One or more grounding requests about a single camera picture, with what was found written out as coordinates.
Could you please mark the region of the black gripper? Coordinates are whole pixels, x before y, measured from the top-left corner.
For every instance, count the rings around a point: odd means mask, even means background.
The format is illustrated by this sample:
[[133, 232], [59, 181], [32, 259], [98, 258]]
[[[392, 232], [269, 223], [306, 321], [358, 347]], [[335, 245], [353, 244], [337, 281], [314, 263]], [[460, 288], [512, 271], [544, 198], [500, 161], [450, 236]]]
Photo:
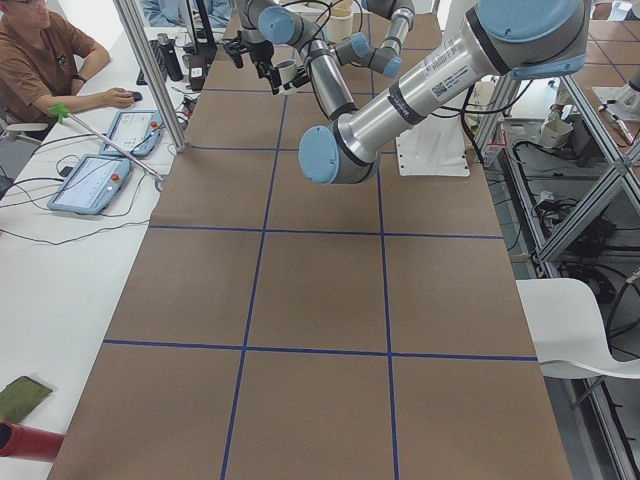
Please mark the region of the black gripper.
[[299, 90], [311, 82], [312, 80], [308, 71], [304, 67], [299, 67], [294, 78], [291, 80], [291, 87], [295, 90]]
[[255, 29], [243, 29], [238, 32], [238, 38], [225, 39], [222, 42], [225, 53], [233, 61], [236, 68], [243, 68], [243, 54], [247, 53], [260, 79], [265, 79], [272, 94], [278, 94], [282, 85], [279, 69], [272, 65], [274, 46]]

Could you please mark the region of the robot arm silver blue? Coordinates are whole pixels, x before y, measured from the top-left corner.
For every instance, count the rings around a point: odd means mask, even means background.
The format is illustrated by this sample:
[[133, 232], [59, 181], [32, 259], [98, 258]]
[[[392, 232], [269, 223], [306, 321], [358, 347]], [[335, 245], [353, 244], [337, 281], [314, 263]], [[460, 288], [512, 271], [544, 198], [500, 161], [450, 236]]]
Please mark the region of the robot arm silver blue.
[[[392, 79], [402, 66], [403, 43], [416, 19], [411, 1], [311, 1], [312, 11], [302, 18], [311, 22], [311, 39], [322, 43], [337, 68], [366, 69]], [[388, 22], [380, 43], [372, 43], [373, 32], [365, 32], [367, 15]]]
[[379, 168], [379, 151], [485, 75], [517, 79], [580, 70], [586, 57], [587, 1], [479, 1], [459, 31], [404, 75], [399, 53], [415, 22], [410, 1], [365, 1], [389, 20], [379, 49], [358, 35], [328, 47], [322, 28], [273, 1], [240, 1], [238, 39], [263, 76], [272, 48], [298, 51], [318, 105], [330, 123], [302, 136], [298, 160], [319, 184], [357, 184]]

